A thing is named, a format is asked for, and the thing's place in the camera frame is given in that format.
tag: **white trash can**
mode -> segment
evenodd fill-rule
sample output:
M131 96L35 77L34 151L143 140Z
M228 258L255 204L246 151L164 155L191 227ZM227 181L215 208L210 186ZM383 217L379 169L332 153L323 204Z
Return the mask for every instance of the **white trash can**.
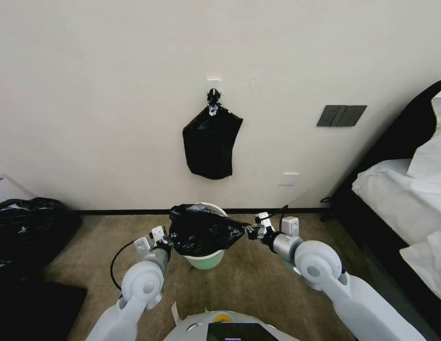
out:
M220 215L228 216L225 213L225 211L221 209L219 206L210 203L199 203L199 204L203 204L207 208L211 209L212 211ZM219 250L204 257L194 257L194 256L183 256L183 257L187 259L189 263L192 264L195 268L200 270L209 270L215 267L218 263L220 263L220 261L224 257L224 253L225 250Z

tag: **gray switch panel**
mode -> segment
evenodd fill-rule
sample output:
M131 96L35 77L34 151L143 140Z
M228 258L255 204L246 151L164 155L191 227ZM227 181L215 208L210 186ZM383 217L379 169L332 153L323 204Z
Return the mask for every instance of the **gray switch panel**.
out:
M336 126L354 126L367 106L347 106Z
M334 120L337 111L340 106L326 106L324 107L323 113L321 114L320 120L317 123L317 126L330 126L332 121Z
M366 108L366 105L327 105L324 107L317 126L354 126Z

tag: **black trash bag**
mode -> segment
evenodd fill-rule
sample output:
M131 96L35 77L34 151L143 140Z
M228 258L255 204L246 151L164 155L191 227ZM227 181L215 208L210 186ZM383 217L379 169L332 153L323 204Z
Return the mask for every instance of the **black trash bag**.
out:
M170 219L173 248L182 256L203 257L226 250L242 237L249 225L219 215L203 204L174 206Z
M62 202L36 197L0 204L0 273L30 276L50 263L81 225Z
M208 106L182 130L186 161L194 174L223 179L233 173L233 146L243 119L218 103L215 89L207 97Z

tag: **pillow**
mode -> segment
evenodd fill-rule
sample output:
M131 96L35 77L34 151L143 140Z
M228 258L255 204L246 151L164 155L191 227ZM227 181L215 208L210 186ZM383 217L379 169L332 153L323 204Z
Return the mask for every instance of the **pillow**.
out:
M407 174L419 181L441 186L441 91L432 98L432 108L437 117L435 134L416 149Z

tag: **baseboard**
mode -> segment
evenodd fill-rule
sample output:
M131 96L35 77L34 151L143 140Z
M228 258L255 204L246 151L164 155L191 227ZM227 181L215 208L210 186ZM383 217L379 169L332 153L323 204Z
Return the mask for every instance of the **baseboard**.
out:
M280 208L224 208L228 214L256 214L260 212L274 213ZM285 213L323 213L326 208L287 208ZM167 215L169 209L137 209L137 210L78 210L80 215Z

